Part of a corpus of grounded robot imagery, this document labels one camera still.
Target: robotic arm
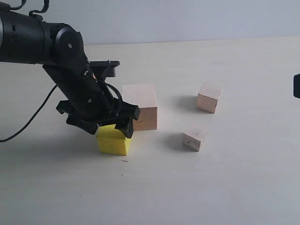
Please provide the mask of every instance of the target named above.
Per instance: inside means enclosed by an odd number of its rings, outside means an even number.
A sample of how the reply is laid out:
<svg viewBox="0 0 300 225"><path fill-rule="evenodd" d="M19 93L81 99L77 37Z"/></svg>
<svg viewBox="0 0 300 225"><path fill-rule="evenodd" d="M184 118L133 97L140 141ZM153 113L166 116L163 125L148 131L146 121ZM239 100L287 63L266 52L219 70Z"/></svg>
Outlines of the robotic arm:
<svg viewBox="0 0 300 225"><path fill-rule="evenodd" d="M41 64L68 100L60 101L56 109L68 115L67 124L95 134L98 126L116 124L127 138L133 134L133 119L140 110L137 105L123 102L118 90L107 84L115 77L118 61L89 62L79 32L64 23L47 23L42 16L49 7L33 10L29 16L15 13L0 2L0 61ZM110 87L118 96L114 98Z"/></svg>

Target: yellow block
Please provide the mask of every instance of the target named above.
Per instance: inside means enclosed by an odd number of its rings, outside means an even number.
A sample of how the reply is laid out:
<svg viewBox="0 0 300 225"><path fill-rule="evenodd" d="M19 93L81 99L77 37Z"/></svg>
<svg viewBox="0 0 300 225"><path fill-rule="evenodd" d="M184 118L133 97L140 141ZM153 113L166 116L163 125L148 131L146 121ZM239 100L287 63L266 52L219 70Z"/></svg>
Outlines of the yellow block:
<svg viewBox="0 0 300 225"><path fill-rule="evenodd" d="M116 130L115 125L100 127L96 138L101 153L127 155L131 139Z"/></svg>

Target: white table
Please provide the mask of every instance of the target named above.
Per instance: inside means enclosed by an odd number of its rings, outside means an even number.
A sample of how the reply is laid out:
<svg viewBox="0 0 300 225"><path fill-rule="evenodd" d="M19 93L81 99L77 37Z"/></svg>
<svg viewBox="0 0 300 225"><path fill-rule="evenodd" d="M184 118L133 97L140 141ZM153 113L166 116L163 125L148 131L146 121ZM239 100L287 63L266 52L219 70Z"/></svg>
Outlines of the white table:
<svg viewBox="0 0 300 225"><path fill-rule="evenodd" d="M159 128L135 132L127 157L65 124L56 90L33 123L0 144L0 224L282 225L300 223L300 37L86 46L119 60L123 84L155 83ZM39 65L0 65L0 137L17 131L53 82ZM216 114L195 108L224 87ZM208 129L201 152L182 147Z"/></svg>

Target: small wooden cube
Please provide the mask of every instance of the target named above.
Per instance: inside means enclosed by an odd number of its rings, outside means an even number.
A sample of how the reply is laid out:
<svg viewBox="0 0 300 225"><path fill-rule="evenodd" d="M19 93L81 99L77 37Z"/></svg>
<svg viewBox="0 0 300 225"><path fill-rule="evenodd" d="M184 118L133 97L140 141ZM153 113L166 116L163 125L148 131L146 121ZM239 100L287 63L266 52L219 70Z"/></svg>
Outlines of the small wooden cube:
<svg viewBox="0 0 300 225"><path fill-rule="evenodd" d="M127 155L131 139L115 129L115 125L100 127L96 138L101 153Z"/></svg>
<svg viewBox="0 0 300 225"><path fill-rule="evenodd" d="M197 108L215 113L222 90L218 86L204 83L198 93Z"/></svg>
<svg viewBox="0 0 300 225"><path fill-rule="evenodd" d="M202 147L207 131L204 129L193 128L183 134L183 145L188 146L195 151L200 151Z"/></svg>
<svg viewBox="0 0 300 225"><path fill-rule="evenodd" d="M125 102L138 105L141 113L133 120L134 131L155 130L158 128L158 103L154 84L133 84L122 86Z"/></svg>

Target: large wooden block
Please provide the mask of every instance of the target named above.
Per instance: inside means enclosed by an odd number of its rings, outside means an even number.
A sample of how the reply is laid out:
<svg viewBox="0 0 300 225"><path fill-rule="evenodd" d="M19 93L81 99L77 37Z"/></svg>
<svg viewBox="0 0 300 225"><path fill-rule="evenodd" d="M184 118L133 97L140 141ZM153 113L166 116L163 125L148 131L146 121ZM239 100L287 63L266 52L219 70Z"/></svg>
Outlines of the large wooden block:
<svg viewBox="0 0 300 225"><path fill-rule="evenodd" d="M131 139L116 130L115 125L100 127L96 138L101 153L127 155Z"/></svg>
<svg viewBox="0 0 300 225"><path fill-rule="evenodd" d="M207 135L207 130L192 128L187 130L183 134L183 145L188 146L195 151L200 151L202 147L205 137Z"/></svg>
<svg viewBox="0 0 300 225"><path fill-rule="evenodd" d="M198 93L197 108L215 113L222 90L221 87L204 83Z"/></svg>
<svg viewBox="0 0 300 225"><path fill-rule="evenodd" d="M131 84L122 86L125 102L138 105L141 113L133 120L134 131L155 130L158 128L158 103L154 84Z"/></svg>

